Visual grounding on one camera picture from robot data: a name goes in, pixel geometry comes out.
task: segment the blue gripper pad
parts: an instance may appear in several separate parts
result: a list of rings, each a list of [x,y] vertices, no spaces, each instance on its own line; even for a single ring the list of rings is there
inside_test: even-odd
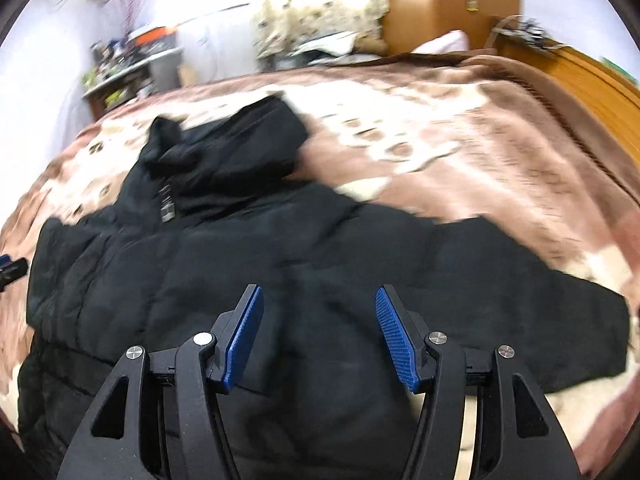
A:
[[[376,314],[398,378],[409,390],[417,393],[420,379],[415,365],[415,350],[384,288],[379,288],[376,293]]]
[[[254,346],[263,313],[262,289],[256,286],[238,323],[236,333],[226,349],[225,374],[222,377],[222,387],[226,393],[229,393],[236,386],[244,374],[244,368],[249,360],[251,348]]]

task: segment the bed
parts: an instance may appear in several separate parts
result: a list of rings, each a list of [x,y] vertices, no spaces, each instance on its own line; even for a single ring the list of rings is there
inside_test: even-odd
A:
[[[246,76],[126,105],[49,164],[2,229],[0,253],[31,258],[49,216],[73,223],[113,203],[157,115],[189,128],[273,93],[311,133],[292,178],[441,222],[487,216],[549,266],[626,297],[625,373],[548,396],[581,471],[593,478],[640,411],[640,173],[590,111],[523,63],[485,52],[403,54]],[[15,377],[31,340],[26,290],[21,280],[0,296],[0,394],[9,393],[1,405],[12,423]],[[422,399],[412,403],[418,413]],[[466,404],[460,479],[470,468],[474,403]]]

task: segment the pile of clothes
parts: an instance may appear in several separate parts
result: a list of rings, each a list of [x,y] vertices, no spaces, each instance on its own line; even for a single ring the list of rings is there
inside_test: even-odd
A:
[[[179,346],[248,283],[264,319],[220,399],[243,479],[400,477],[417,421],[376,319],[385,283],[464,346],[518,349],[546,392],[625,370],[621,296],[485,218],[438,224],[290,178],[307,136],[276,96],[188,131],[157,118],[114,205],[46,222],[18,379],[20,435],[45,478],[129,346]]]

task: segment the desk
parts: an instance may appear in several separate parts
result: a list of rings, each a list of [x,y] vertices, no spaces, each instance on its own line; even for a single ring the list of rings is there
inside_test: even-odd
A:
[[[135,96],[140,81],[151,78],[156,92],[167,92],[180,88],[178,67],[182,63],[181,47],[171,48],[158,54],[145,57],[142,61],[126,67],[120,72],[109,76],[104,81],[89,89],[82,96],[89,103],[94,120],[100,119],[107,111],[104,100],[117,90],[130,88]]]

